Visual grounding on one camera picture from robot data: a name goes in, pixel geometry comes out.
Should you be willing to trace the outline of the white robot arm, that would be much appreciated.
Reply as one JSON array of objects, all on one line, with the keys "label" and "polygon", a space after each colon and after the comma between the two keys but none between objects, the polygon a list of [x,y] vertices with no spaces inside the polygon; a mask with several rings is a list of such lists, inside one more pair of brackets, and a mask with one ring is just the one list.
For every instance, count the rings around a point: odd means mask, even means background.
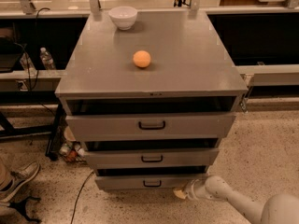
[{"label": "white robot arm", "polygon": [[265,203],[258,203],[233,189],[217,175],[194,179],[174,188],[180,199],[226,201],[250,224],[299,224],[299,198],[291,194],[276,194]]}]

